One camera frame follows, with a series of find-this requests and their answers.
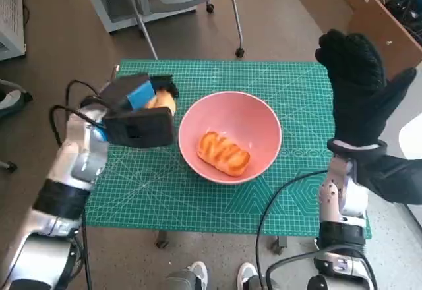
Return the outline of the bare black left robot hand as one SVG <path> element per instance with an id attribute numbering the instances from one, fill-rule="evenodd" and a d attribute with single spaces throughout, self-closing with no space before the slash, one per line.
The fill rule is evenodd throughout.
<path id="1" fill-rule="evenodd" d="M 138 73 L 113 79 L 99 96 L 116 110 L 137 111 L 167 107 L 174 115 L 179 90 L 170 74 Z"/>

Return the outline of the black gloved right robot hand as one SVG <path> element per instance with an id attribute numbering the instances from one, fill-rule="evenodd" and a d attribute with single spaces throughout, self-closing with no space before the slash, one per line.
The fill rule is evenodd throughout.
<path id="1" fill-rule="evenodd" d="M 335 140 L 355 147 L 377 144 L 415 80 L 416 68 L 388 79 L 377 49 L 363 34 L 336 29 L 319 38 L 315 57 L 326 68 L 333 91 Z"/>

